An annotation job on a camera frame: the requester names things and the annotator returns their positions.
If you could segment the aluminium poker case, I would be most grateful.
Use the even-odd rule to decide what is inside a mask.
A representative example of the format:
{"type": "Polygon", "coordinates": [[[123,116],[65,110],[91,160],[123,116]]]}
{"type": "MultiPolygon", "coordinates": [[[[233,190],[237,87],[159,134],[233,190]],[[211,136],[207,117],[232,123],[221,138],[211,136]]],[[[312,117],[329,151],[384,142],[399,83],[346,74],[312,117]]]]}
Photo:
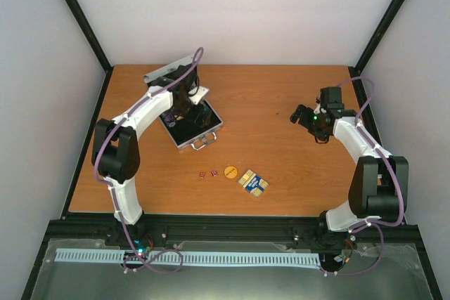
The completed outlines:
{"type": "MultiPolygon", "coordinates": [[[[198,59],[199,57],[195,55],[186,56],[185,58],[165,65],[156,71],[143,75],[143,81],[146,83],[147,87],[159,86],[162,88],[172,84],[187,72],[188,75],[186,75],[182,81],[169,89],[173,94],[174,101],[175,93],[190,92],[198,86],[203,86],[200,83],[198,67],[194,65],[194,62],[198,59]]],[[[174,104],[170,109],[164,112],[174,114],[174,104]]],[[[163,122],[162,124],[179,150],[187,148],[188,146],[192,147],[194,150],[201,150],[217,140],[217,131],[224,123],[210,103],[208,103],[206,95],[205,99],[198,105],[193,104],[184,116],[184,119],[176,121],[176,126],[173,128],[168,129],[163,122]],[[212,116],[210,124],[202,128],[200,126],[200,115],[205,110],[210,110],[212,116]]]]}

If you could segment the blue chip stack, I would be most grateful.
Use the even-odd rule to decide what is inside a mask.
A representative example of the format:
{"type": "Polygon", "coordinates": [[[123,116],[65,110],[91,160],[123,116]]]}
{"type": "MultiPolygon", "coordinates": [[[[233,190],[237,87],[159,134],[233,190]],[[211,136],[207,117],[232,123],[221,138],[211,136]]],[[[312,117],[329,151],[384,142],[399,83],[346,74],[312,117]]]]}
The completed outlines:
{"type": "Polygon", "coordinates": [[[212,112],[210,110],[205,110],[200,115],[200,126],[206,127],[210,124],[212,112]]]}

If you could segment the yellow card box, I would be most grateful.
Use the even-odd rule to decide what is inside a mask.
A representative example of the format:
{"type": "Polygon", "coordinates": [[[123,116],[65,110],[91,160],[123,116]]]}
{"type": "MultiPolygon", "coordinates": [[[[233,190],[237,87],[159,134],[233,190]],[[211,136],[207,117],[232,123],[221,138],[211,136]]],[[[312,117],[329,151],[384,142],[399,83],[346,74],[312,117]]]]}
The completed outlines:
{"type": "Polygon", "coordinates": [[[255,197],[261,196],[269,186],[267,181],[250,169],[241,176],[238,183],[255,197]]]}

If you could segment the purple chip stack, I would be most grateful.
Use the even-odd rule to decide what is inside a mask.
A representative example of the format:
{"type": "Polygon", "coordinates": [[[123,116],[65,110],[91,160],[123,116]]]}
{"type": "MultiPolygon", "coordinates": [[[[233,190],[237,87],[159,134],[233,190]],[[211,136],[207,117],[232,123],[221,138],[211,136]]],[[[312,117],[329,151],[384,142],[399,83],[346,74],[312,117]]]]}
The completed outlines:
{"type": "Polygon", "coordinates": [[[160,118],[162,120],[162,122],[164,123],[164,125],[170,129],[173,128],[174,126],[176,126],[176,117],[170,113],[170,112],[163,112],[160,115],[160,118]]]}

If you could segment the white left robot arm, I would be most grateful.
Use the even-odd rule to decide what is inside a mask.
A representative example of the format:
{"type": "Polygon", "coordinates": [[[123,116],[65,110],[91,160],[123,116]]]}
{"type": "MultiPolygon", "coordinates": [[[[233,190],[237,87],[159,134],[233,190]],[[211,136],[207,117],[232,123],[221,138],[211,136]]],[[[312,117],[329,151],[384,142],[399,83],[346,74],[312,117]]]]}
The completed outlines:
{"type": "Polygon", "coordinates": [[[143,214],[136,191],[139,139],[161,114],[175,109],[177,115],[184,115],[208,92],[200,87],[193,62],[164,66],[149,77],[146,92],[130,108],[111,120],[96,122],[91,157],[94,178],[107,185],[115,218],[125,224],[121,236],[134,246],[146,237],[146,227],[137,222],[143,214]]]}

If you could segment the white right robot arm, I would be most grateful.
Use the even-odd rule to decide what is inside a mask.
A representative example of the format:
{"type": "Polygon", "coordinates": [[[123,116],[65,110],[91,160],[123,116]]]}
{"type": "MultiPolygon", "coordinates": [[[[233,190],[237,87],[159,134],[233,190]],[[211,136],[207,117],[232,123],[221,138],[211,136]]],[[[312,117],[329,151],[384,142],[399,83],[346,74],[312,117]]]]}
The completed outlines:
{"type": "Polygon", "coordinates": [[[345,107],[339,86],[322,88],[315,108],[298,105],[290,116],[316,143],[340,141],[356,165],[347,201],[321,216],[326,233],[356,233],[374,225],[397,227],[404,220],[409,163],[384,149],[360,116],[345,107]]]}

